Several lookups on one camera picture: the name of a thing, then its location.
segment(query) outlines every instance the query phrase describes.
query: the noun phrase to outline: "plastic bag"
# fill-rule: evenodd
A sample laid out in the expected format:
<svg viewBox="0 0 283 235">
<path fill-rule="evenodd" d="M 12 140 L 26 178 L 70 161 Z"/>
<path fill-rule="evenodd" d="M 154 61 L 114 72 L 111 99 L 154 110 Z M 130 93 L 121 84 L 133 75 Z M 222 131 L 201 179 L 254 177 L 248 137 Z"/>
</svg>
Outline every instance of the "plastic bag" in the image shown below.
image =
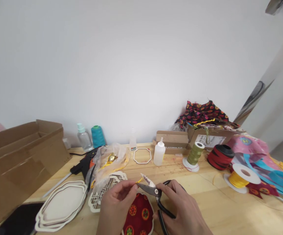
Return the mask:
<svg viewBox="0 0 283 235">
<path fill-rule="evenodd" d="M 114 160 L 110 165 L 105 166 L 108 162 L 110 154 L 114 153 L 118 158 Z M 113 143 L 109 146 L 102 146 L 98 149 L 97 154 L 93 158 L 93 163 L 96 164 L 94 169 L 93 178 L 95 178 L 95 184 L 93 191 L 100 192 L 103 187 L 109 182 L 109 175 L 112 172 L 118 171 L 124 168 L 130 159 L 129 150 L 121 144 Z M 86 175 L 86 184 L 89 185 L 89 178 L 93 167 L 88 171 Z"/>
<path fill-rule="evenodd" d="M 178 123 L 174 123 L 172 126 L 169 127 L 168 131 L 182 131 L 182 132 L 186 132 L 188 129 L 188 126 L 186 125 L 186 123 L 183 124 L 183 129 L 181 128 L 181 124 Z"/>
</svg>

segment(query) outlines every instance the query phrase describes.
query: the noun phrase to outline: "phone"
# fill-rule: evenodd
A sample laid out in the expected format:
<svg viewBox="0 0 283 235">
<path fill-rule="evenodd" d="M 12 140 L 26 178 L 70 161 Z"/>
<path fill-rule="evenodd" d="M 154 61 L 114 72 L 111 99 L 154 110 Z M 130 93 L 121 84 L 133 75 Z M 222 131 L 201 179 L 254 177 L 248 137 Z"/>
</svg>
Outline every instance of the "phone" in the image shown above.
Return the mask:
<svg viewBox="0 0 283 235">
<path fill-rule="evenodd" d="M 0 226 L 0 235 L 35 234 L 35 217 L 44 203 L 20 205 Z"/>
</svg>

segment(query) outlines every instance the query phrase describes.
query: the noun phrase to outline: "scissors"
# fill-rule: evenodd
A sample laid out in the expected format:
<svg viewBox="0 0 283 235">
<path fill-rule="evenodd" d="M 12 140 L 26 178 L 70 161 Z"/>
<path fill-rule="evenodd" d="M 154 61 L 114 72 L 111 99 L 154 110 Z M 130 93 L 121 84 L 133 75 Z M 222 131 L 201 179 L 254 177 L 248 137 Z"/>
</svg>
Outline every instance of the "scissors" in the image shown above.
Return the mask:
<svg viewBox="0 0 283 235">
<path fill-rule="evenodd" d="M 162 227 L 162 231 L 163 231 L 163 234 L 164 235 L 169 235 L 168 234 L 168 231 L 165 227 L 165 224 L 164 224 L 164 221 L 163 221 L 163 217 L 162 217 L 162 211 L 164 213 L 166 213 L 170 218 L 172 219 L 175 219 L 176 216 L 174 214 L 172 214 L 168 209 L 166 209 L 162 204 L 161 204 L 161 196 L 162 196 L 162 190 L 161 189 L 158 189 L 156 187 L 156 185 L 147 177 L 145 176 L 144 174 L 142 174 L 142 177 L 144 178 L 144 180 L 147 182 L 148 185 L 144 185 L 144 184 L 141 184 L 141 183 L 137 183 L 137 185 L 142 189 L 144 190 L 146 193 L 149 193 L 150 195 L 152 196 L 155 196 L 156 197 L 156 201 L 157 201 L 157 204 L 158 204 L 158 207 L 159 207 L 159 210 L 158 210 L 158 216 L 159 216 L 159 220 L 160 220 L 160 224 L 161 224 L 161 227 Z M 171 180 L 167 180 L 165 181 L 163 184 L 164 185 L 168 185 L 169 183 L 171 182 Z"/>
</svg>

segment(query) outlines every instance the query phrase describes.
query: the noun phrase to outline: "brown cardboard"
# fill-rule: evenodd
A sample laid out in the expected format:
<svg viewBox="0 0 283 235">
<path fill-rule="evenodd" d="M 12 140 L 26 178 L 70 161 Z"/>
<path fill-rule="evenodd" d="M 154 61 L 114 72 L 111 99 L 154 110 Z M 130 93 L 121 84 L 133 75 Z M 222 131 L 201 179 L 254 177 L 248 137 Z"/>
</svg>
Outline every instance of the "brown cardboard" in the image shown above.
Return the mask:
<svg viewBox="0 0 283 235">
<path fill-rule="evenodd" d="M 239 131 L 227 131 L 227 130 L 209 130 L 209 136 L 220 136 L 224 139 L 222 144 L 226 144 L 233 135 L 240 134 Z M 166 147 L 166 154 L 189 154 L 191 148 L 197 140 L 198 135 L 206 135 L 204 129 L 194 130 L 190 126 L 187 132 L 172 132 L 172 131 L 157 131 L 156 140 L 153 140 L 153 144 L 156 145 L 163 137 L 163 142 Z M 205 149 L 212 150 L 213 147 L 205 147 Z"/>
<path fill-rule="evenodd" d="M 0 222 L 71 156 L 62 124 L 36 120 L 0 132 Z"/>
<path fill-rule="evenodd" d="M 229 140 L 233 137 L 235 134 L 243 133 L 243 131 L 227 131 L 227 130 L 209 130 L 209 139 L 210 136 L 220 136 L 223 137 L 224 140 L 221 144 L 227 144 Z M 188 143 L 189 148 L 191 149 L 196 141 L 199 141 L 197 139 L 198 135 L 207 135 L 206 131 L 202 128 L 194 130 L 190 126 L 188 127 L 188 137 L 190 138 L 190 142 Z M 212 147 L 205 147 L 205 149 L 212 150 L 214 145 Z"/>
<path fill-rule="evenodd" d="M 156 140 L 153 144 L 156 145 L 163 137 L 165 154 L 188 154 L 188 135 L 187 132 L 173 132 L 173 131 L 157 131 Z"/>
</svg>

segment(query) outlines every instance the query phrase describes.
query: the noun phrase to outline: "white label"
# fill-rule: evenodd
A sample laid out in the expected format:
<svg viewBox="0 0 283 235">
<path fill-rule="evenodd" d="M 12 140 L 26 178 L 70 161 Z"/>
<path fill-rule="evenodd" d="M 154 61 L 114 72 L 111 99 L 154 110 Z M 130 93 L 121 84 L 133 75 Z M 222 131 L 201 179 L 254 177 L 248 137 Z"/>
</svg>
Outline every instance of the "white label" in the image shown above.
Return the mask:
<svg viewBox="0 0 283 235">
<path fill-rule="evenodd" d="M 205 147 L 213 148 L 217 144 L 222 144 L 226 137 L 224 136 L 213 136 L 209 135 L 208 144 L 206 143 L 207 136 L 206 135 L 198 135 L 196 141 L 204 144 Z"/>
</svg>

